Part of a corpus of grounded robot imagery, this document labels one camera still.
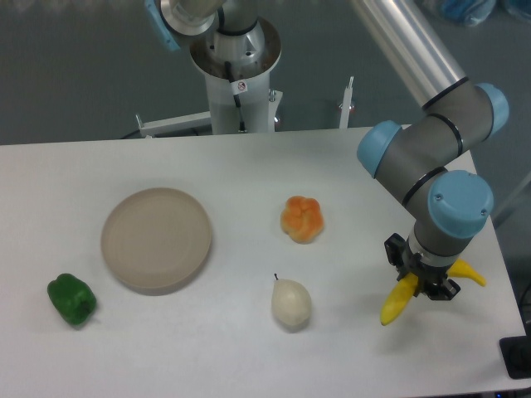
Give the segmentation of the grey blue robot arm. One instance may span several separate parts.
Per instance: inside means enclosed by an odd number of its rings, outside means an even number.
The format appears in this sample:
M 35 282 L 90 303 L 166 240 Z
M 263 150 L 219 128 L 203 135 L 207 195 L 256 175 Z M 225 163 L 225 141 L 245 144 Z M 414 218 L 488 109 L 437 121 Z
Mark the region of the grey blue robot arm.
M 207 83 L 213 133 L 264 133 L 275 128 L 269 74 L 280 59 L 276 29 L 255 1 L 151 1 L 166 42 L 184 35 Z M 494 205 L 490 186 L 448 163 L 497 133 L 509 117 L 504 94 L 473 85 L 418 7 L 409 1 L 356 1 L 375 42 L 425 111 L 403 128 L 384 121 L 358 145 L 359 162 L 414 217 L 407 238 L 385 241 L 403 299 L 425 294 L 450 300 L 470 275 L 458 258 Z

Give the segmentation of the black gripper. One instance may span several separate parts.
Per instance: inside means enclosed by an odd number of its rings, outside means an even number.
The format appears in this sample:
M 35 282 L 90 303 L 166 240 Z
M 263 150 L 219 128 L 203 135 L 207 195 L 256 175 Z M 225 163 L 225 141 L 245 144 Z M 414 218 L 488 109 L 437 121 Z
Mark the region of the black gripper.
M 430 300 L 452 300 L 459 292 L 460 286 L 452 279 L 441 279 L 441 275 L 455 262 L 456 256 L 434 255 L 425 249 L 414 233 L 404 240 L 399 234 L 392 234 L 384 241 L 388 262 L 396 268 L 397 282 L 411 272 L 429 283 L 426 295 Z

